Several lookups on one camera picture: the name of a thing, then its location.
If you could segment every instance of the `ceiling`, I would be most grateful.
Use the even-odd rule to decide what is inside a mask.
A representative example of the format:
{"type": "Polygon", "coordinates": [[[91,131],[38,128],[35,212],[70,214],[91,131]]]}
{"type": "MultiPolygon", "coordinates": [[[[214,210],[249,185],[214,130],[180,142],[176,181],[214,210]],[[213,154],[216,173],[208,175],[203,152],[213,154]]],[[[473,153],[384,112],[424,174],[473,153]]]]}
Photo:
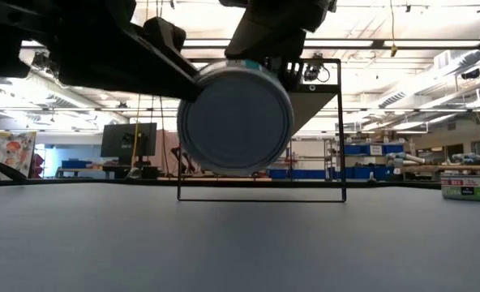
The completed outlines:
{"type": "MultiPolygon", "coordinates": [[[[132,22],[142,24],[146,18],[156,15],[156,1],[136,0],[137,7],[132,22]]],[[[243,10],[223,7],[218,0],[170,0],[161,1],[162,17],[186,30],[188,39],[230,38],[243,10]]],[[[480,39],[480,1],[464,0],[338,0],[337,12],[328,13],[323,25],[308,39],[480,39]]],[[[433,58],[442,50],[399,50],[394,58],[386,50],[372,51],[347,49],[306,50],[303,57],[320,52],[325,58],[339,58],[343,62],[344,107],[364,108],[397,86],[407,83],[414,76],[429,70],[433,58]]],[[[32,56],[29,49],[22,55],[32,56]]],[[[187,58],[222,58],[223,49],[184,49],[187,58]]],[[[36,72],[44,81],[54,81],[50,75],[36,72]]],[[[461,86],[477,81],[459,80],[461,86]]],[[[430,100],[443,97],[456,91],[455,77],[440,78],[436,84],[419,92],[430,100]]],[[[128,92],[104,92],[92,88],[64,88],[63,96],[69,96],[88,107],[115,108],[125,101],[130,108],[161,107],[158,97],[139,96],[128,92]]],[[[333,107],[331,102],[326,107],[333,107]]],[[[174,117],[178,101],[165,97],[163,113],[160,110],[140,112],[142,121],[165,120],[166,128],[175,127],[174,117]]],[[[137,115],[133,110],[115,113],[121,118],[137,115]]]]}

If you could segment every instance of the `can lid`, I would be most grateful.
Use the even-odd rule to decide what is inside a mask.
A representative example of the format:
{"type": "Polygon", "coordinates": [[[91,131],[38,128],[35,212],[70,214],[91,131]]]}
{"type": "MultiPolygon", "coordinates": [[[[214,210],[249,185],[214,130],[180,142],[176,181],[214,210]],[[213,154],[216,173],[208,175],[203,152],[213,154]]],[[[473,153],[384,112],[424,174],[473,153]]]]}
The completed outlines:
{"type": "Polygon", "coordinates": [[[204,90],[193,103],[181,101],[182,147],[217,174],[249,175],[273,163],[292,135],[289,96],[266,73],[225,67],[199,80],[204,90]]]}

